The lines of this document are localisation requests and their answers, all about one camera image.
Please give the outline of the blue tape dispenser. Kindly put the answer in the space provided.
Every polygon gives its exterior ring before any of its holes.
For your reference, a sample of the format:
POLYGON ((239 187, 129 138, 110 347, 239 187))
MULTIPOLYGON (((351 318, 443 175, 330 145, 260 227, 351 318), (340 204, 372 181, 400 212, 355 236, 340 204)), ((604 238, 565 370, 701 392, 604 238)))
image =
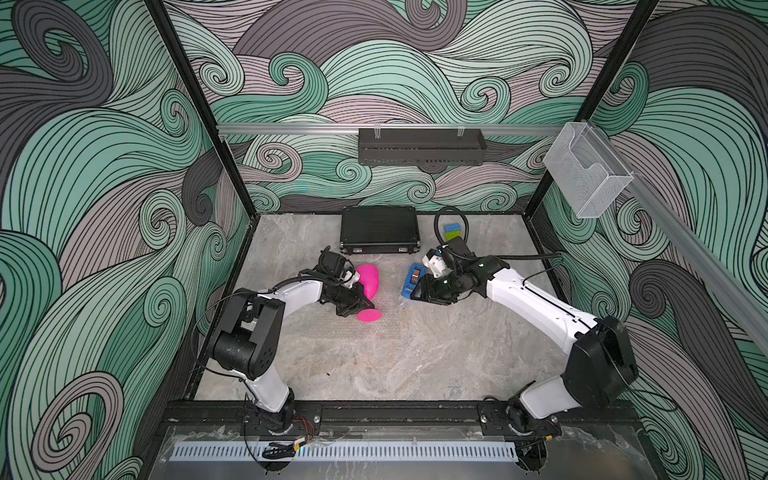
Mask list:
POLYGON ((401 290, 401 296, 403 298, 411 298, 411 294, 413 293, 418 284, 418 281, 425 274, 425 272, 426 268, 423 265, 414 263, 409 267, 401 290))

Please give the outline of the pink plastic wine glass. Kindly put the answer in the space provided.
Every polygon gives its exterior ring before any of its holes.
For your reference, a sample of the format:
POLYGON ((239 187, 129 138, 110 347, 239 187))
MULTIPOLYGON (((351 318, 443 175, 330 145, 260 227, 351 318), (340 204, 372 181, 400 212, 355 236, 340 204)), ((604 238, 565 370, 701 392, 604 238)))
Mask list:
POLYGON ((366 306, 357 314, 357 318, 364 323, 376 322, 382 317, 381 311, 373 305, 373 300, 380 287, 379 269, 372 264, 364 264, 357 268, 357 274, 359 275, 358 282, 363 287, 365 299, 370 303, 370 306, 366 306))

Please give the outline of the clear bubble wrap sheet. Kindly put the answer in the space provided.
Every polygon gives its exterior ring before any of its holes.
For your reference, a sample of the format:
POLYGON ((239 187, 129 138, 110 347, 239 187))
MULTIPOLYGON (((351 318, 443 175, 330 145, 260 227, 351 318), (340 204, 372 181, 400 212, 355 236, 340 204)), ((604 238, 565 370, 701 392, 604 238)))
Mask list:
POLYGON ((296 313, 291 325, 309 340, 333 341, 356 348, 390 346, 407 340, 417 309, 401 295, 402 275, 381 270, 373 302, 382 316, 376 321, 360 321, 356 314, 341 317, 331 304, 314 304, 296 313))

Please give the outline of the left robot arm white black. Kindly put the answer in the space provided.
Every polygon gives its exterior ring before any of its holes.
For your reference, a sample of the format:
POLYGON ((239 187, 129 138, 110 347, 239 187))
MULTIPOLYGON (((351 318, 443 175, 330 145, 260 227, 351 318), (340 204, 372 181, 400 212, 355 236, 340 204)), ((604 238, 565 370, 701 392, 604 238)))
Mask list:
POLYGON ((286 430, 293 422, 295 396, 273 365, 283 321, 314 303, 333 304, 340 317, 376 321, 381 314, 373 299, 379 286, 374 269, 340 280, 317 273, 297 276, 264 292, 239 289, 225 302, 207 355, 244 384, 246 398, 271 428, 286 430))

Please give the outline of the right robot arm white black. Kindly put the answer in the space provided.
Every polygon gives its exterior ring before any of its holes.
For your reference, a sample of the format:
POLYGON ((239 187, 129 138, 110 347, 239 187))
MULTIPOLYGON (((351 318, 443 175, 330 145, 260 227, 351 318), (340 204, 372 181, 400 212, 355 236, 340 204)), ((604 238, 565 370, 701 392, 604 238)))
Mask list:
POLYGON ((636 381, 639 370, 623 322, 599 318, 566 304, 519 274, 504 257, 460 255, 449 262, 423 260, 410 298, 448 306, 476 293, 504 306, 550 338, 567 357, 565 370, 533 382, 510 400, 518 430, 574 408, 604 409, 636 381))

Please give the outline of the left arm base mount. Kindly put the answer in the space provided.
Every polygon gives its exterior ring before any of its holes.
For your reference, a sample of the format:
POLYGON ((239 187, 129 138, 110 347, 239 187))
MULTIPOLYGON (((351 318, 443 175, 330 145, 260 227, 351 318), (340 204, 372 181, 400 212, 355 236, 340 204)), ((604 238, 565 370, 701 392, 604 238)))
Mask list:
POLYGON ((318 402, 288 402, 277 413, 260 409, 250 400, 244 404, 243 429, 247 436, 312 437, 316 435, 320 421, 321 404, 318 402))

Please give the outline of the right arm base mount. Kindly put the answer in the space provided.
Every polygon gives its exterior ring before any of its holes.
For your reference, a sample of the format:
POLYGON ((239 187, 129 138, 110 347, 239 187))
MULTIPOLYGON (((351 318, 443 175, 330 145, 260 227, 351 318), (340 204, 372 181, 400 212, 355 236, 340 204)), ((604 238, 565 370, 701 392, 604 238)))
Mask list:
POLYGON ((558 421, 551 417, 536 419, 519 402, 484 399, 477 405, 477 410, 485 435, 554 438, 562 434, 558 421))

